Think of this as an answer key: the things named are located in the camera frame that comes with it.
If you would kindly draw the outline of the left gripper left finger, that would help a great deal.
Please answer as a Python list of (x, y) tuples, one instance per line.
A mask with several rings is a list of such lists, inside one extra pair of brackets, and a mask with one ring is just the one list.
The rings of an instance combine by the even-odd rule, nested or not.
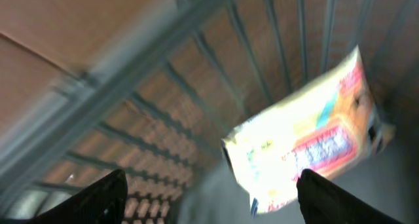
[(53, 209), (30, 219), (2, 218), (6, 224), (121, 224), (128, 185), (118, 169), (91, 184)]

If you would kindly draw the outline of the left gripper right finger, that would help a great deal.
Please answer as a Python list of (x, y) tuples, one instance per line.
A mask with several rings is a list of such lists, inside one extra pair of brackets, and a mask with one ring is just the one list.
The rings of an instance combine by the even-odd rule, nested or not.
[(297, 180), (298, 202), (306, 224), (398, 224), (310, 169)]

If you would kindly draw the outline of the yellow snack bag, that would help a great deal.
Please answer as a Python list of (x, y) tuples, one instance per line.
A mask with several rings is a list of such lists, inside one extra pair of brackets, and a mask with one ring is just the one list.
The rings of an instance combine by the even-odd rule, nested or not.
[(297, 198), (310, 169), (333, 179), (381, 152), (395, 126), (381, 120), (354, 48), (332, 70), (236, 126), (223, 148), (252, 215)]

